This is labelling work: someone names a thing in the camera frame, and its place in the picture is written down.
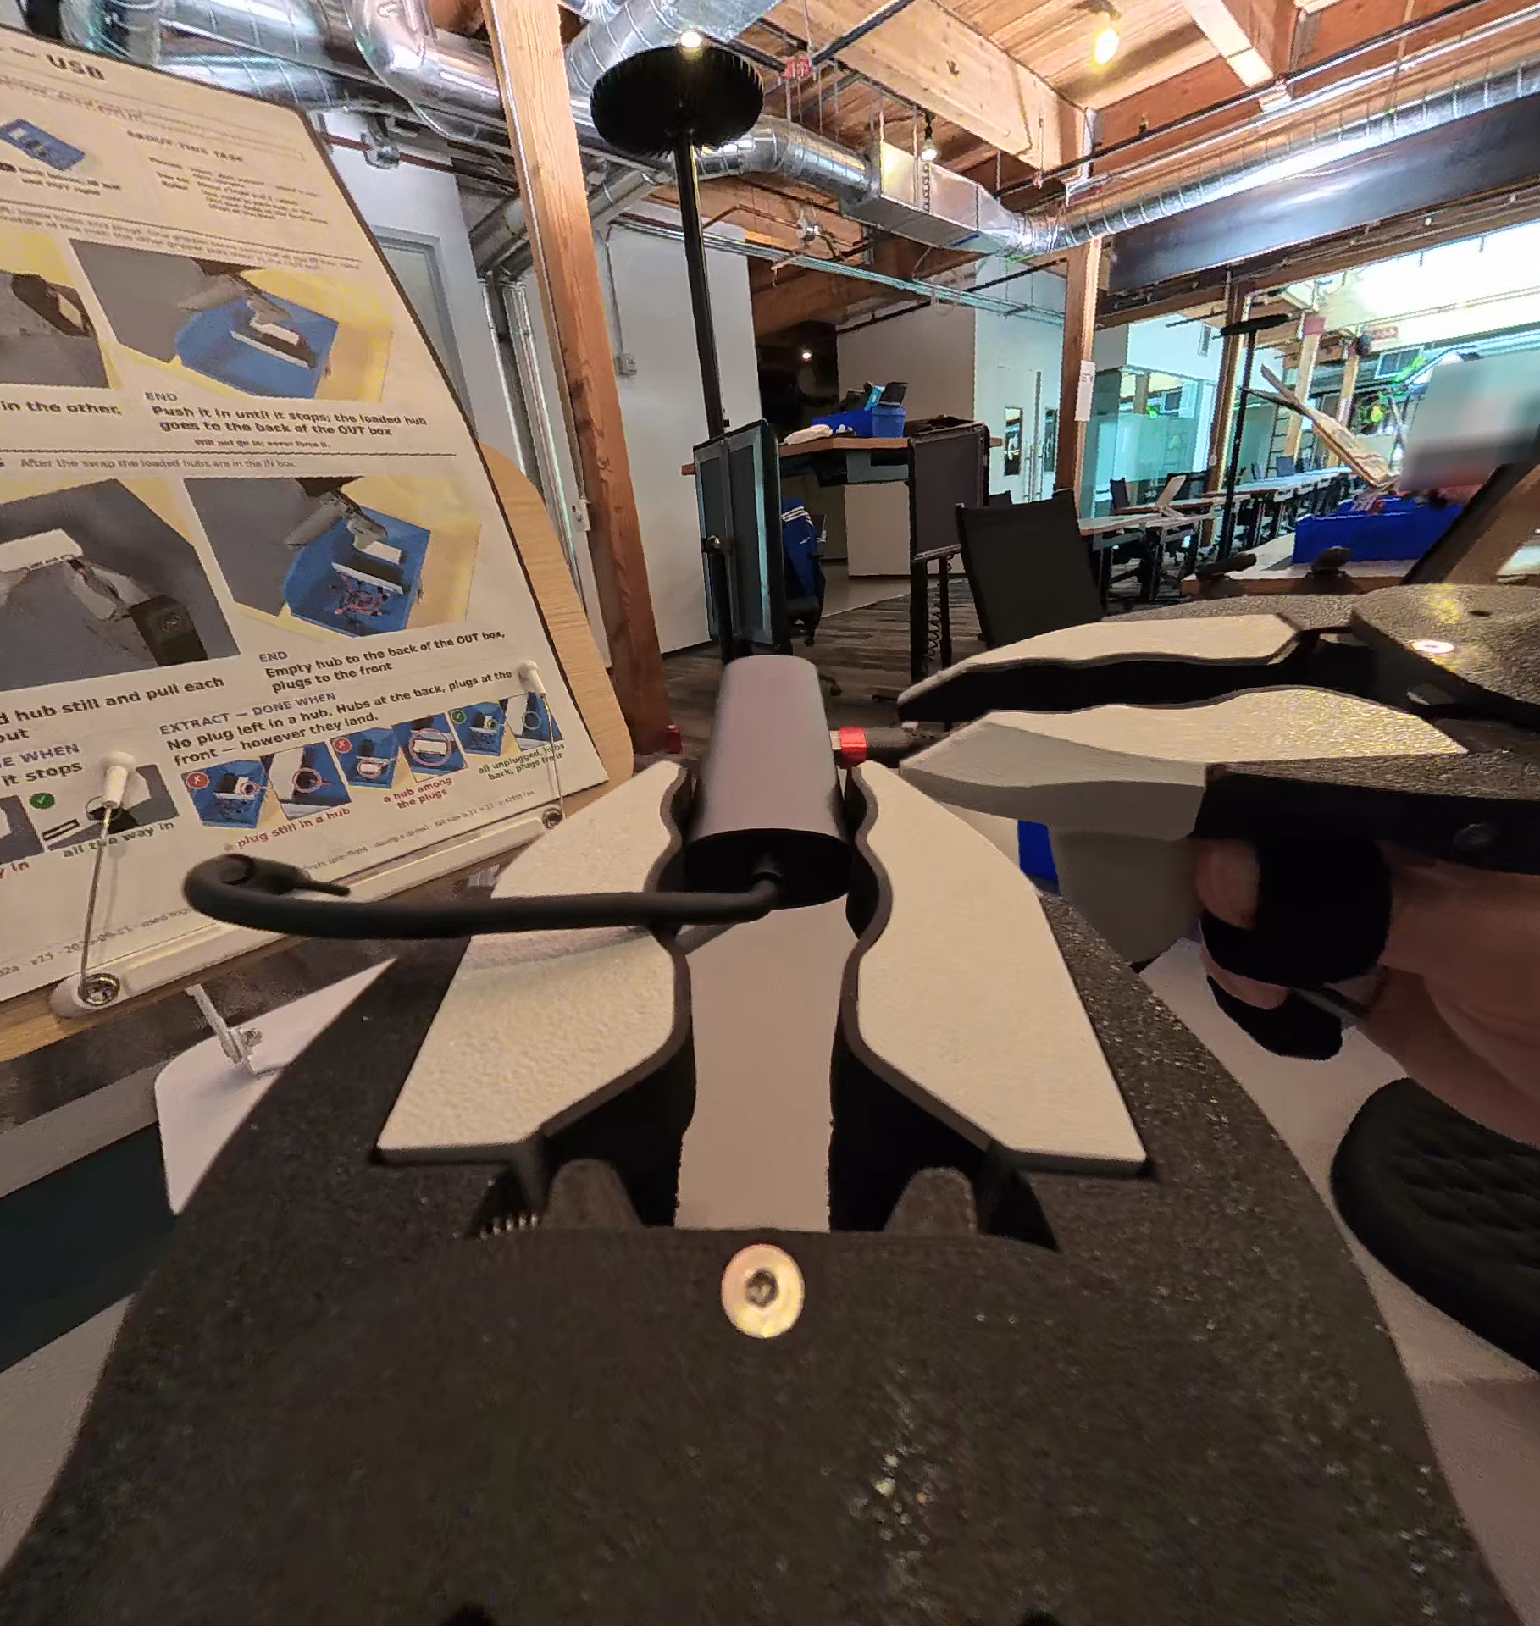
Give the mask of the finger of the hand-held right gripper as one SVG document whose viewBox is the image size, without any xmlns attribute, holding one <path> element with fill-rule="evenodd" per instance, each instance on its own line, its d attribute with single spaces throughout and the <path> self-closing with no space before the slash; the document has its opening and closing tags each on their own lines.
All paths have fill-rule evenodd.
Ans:
<svg viewBox="0 0 1540 1626">
<path fill-rule="evenodd" d="M 993 711 L 902 762 L 926 796 L 1063 834 L 1192 835 L 1227 762 L 1453 761 L 1447 730 L 1321 686 L 1245 689 L 1198 705 Z"/>
<path fill-rule="evenodd" d="M 962 658 L 900 701 L 902 721 L 974 721 L 986 714 L 1203 705 L 1302 679 L 1321 629 L 1280 613 L 1102 619 Z"/>
</svg>

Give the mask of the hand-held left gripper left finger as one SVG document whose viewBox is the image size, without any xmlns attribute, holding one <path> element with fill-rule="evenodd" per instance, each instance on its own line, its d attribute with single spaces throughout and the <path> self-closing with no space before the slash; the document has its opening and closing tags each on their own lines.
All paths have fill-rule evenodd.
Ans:
<svg viewBox="0 0 1540 1626">
<path fill-rule="evenodd" d="M 648 892 L 680 854 L 687 771 L 657 762 L 538 835 L 495 901 Z M 479 935 L 374 1150 L 389 1163 L 529 1155 L 616 1096 L 693 1072 L 692 976 L 649 927 Z"/>
</svg>

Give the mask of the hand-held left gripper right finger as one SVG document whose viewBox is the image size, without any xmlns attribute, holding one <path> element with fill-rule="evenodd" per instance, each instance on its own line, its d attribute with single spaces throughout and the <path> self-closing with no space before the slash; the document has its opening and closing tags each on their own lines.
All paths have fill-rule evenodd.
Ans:
<svg viewBox="0 0 1540 1626">
<path fill-rule="evenodd" d="M 1135 1177 L 1147 1153 L 1037 886 L 895 769 L 845 774 L 839 1036 L 894 1094 L 1011 1166 Z"/>
</svg>

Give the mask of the grey usb hub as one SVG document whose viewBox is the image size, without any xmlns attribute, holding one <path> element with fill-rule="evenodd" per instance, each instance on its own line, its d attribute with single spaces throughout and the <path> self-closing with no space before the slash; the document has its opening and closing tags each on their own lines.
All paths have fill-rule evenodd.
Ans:
<svg viewBox="0 0 1540 1626">
<path fill-rule="evenodd" d="M 353 904 L 349 886 L 239 851 L 197 862 L 182 894 L 211 920 L 301 939 L 471 939 L 592 927 L 728 927 L 818 907 L 848 886 L 848 829 L 819 674 L 784 655 L 722 667 L 681 835 L 702 889 L 525 894 L 478 904 Z"/>
</svg>

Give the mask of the person's right hand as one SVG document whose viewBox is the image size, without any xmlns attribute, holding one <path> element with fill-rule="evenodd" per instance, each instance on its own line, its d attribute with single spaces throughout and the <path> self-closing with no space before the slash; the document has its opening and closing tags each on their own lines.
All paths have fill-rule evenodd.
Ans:
<svg viewBox="0 0 1540 1626">
<path fill-rule="evenodd" d="M 1394 843 L 1194 843 L 1213 1000 L 1326 1062 L 1355 1028 L 1457 1115 L 1540 1150 L 1540 875 Z"/>
</svg>

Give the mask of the black office chair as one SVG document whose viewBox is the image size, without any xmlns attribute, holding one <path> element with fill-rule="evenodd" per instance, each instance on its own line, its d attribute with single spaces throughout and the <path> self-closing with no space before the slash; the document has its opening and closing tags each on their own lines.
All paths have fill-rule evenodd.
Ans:
<svg viewBox="0 0 1540 1626">
<path fill-rule="evenodd" d="M 961 506 L 955 522 L 986 648 L 1103 619 L 1069 487 L 1030 502 Z"/>
</svg>

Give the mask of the black computer monitor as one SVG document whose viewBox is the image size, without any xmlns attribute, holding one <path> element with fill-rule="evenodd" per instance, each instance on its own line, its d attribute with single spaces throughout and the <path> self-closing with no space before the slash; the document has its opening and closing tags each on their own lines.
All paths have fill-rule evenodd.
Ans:
<svg viewBox="0 0 1540 1626">
<path fill-rule="evenodd" d="M 907 557 L 961 550 L 958 512 L 986 502 L 990 436 L 983 420 L 935 427 L 907 439 Z"/>
</svg>

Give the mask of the blue white jacket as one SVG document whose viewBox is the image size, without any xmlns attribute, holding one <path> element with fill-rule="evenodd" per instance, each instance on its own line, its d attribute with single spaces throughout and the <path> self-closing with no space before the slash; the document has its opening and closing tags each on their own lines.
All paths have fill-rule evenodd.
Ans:
<svg viewBox="0 0 1540 1626">
<path fill-rule="evenodd" d="M 822 525 L 803 500 L 782 500 L 784 613 L 815 644 L 825 600 Z"/>
</svg>

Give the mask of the wooden book stand white base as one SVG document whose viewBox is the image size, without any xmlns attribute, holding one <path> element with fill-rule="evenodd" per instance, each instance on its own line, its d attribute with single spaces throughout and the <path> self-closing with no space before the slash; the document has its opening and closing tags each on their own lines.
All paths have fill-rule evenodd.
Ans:
<svg viewBox="0 0 1540 1626">
<path fill-rule="evenodd" d="M 589 613 L 569 601 L 570 579 L 535 484 L 516 459 L 482 446 L 497 502 L 516 535 L 517 557 L 542 591 L 545 617 L 566 636 L 561 664 L 589 680 L 579 701 L 585 726 L 596 739 L 605 783 L 583 788 L 566 809 L 595 803 L 632 774 L 632 742 L 618 714 L 613 685 L 601 670 Z M 159 1129 L 171 1211 L 182 1211 L 203 1174 L 242 1125 L 282 1071 L 364 998 L 393 962 L 370 964 L 334 984 L 315 989 L 288 1005 L 274 1005 L 228 1036 L 250 1040 L 242 1062 L 228 1059 L 220 1037 L 200 1040 L 163 1066 L 134 1071 L 109 1088 L 97 1088 L 62 1107 L 39 1115 L 24 1125 L 0 1132 L 0 1198 L 62 1173 L 93 1153 L 113 1145 L 138 1129 Z"/>
</svg>

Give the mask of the black framed panel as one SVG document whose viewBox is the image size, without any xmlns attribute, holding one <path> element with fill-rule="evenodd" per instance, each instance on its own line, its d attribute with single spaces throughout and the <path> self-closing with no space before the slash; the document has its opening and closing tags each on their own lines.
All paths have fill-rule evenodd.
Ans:
<svg viewBox="0 0 1540 1626">
<path fill-rule="evenodd" d="M 788 655 L 778 439 L 771 420 L 693 446 L 702 593 L 721 660 Z"/>
</svg>

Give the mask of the printed instruction sheet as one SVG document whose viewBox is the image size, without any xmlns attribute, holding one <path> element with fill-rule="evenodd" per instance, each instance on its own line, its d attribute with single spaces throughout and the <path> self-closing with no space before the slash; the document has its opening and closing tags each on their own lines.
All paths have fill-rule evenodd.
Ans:
<svg viewBox="0 0 1540 1626">
<path fill-rule="evenodd" d="M 242 943 L 608 769 L 453 386 L 307 120 L 0 27 L 0 1005 Z"/>
</svg>

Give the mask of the wooden pillar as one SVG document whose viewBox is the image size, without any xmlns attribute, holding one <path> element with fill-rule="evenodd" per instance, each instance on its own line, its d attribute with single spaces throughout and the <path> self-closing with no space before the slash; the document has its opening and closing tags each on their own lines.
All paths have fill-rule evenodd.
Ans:
<svg viewBox="0 0 1540 1626">
<path fill-rule="evenodd" d="M 621 420 L 596 237 L 579 168 L 557 2 L 482 2 L 545 323 L 577 440 L 613 686 L 636 753 L 670 730 L 639 495 Z"/>
</svg>

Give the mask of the black floor lamp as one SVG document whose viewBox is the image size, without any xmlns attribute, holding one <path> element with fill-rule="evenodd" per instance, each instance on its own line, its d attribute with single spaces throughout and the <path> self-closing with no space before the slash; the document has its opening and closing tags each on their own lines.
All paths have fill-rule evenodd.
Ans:
<svg viewBox="0 0 1540 1626">
<path fill-rule="evenodd" d="M 636 53 L 608 68 L 592 91 L 596 135 L 632 157 L 673 161 L 681 255 L 702 380 L 706 436 L 725 433 L 715 306 L 706 271 L 696 152 L 734 142 L 765 109 L 758 73 L 709 40 Z"/>
</svg>

